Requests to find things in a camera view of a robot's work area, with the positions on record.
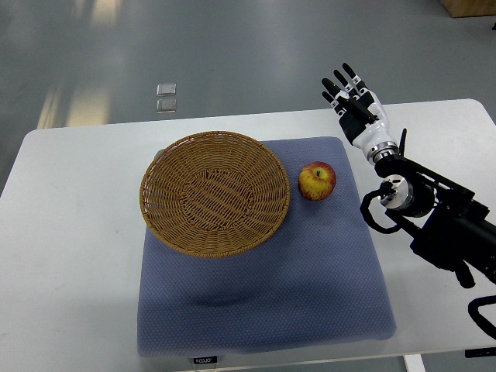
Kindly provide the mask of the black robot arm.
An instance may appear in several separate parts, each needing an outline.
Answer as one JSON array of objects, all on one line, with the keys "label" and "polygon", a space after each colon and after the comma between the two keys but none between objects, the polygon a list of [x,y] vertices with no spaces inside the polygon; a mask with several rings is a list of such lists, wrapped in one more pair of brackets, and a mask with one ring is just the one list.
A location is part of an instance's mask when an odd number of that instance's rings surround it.
[{"label": "black robot arm", "polygon": [[476,269],[495,281],[495,226],[486,220],[489,209],[474,192],[404,156],[406,137],[398,153],[374,166],[383,181],[381,204],[394,226],[412,238],[413,253],[431,265],[451,271],[464,288],[475,285]]}]

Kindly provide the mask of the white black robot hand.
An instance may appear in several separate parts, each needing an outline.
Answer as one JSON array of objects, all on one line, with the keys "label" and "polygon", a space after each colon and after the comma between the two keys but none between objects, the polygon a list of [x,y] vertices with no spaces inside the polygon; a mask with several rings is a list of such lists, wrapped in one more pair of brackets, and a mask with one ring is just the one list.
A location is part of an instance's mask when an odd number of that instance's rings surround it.
[{"label": "white black robot hand", "polygon": [[322,97],[338,115],[348,142],[360,149],[371,164],[398,155],[399,145],[389,133],[389,118],[377,95],[347,63],[333,74],[338,82],[324,77]]}]

